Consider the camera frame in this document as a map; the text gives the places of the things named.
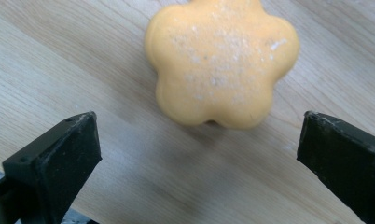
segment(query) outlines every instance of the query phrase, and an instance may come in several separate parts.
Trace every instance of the light wooden surface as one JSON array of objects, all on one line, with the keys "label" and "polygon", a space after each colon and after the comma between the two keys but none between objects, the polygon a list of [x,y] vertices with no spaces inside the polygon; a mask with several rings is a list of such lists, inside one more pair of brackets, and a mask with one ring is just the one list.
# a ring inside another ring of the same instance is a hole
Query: light wooden surface
[{"label": "light wooden surface", "polygon": [[0,1],[0,170],[93,110],[104,159],[73,207],[101,223],[360,223],[296,151],[306,110],[375,135],[375,0],[263,0],[296,26],[301,52],[245,132],[181,127],[157,108],[143,39],[172,3]]}]

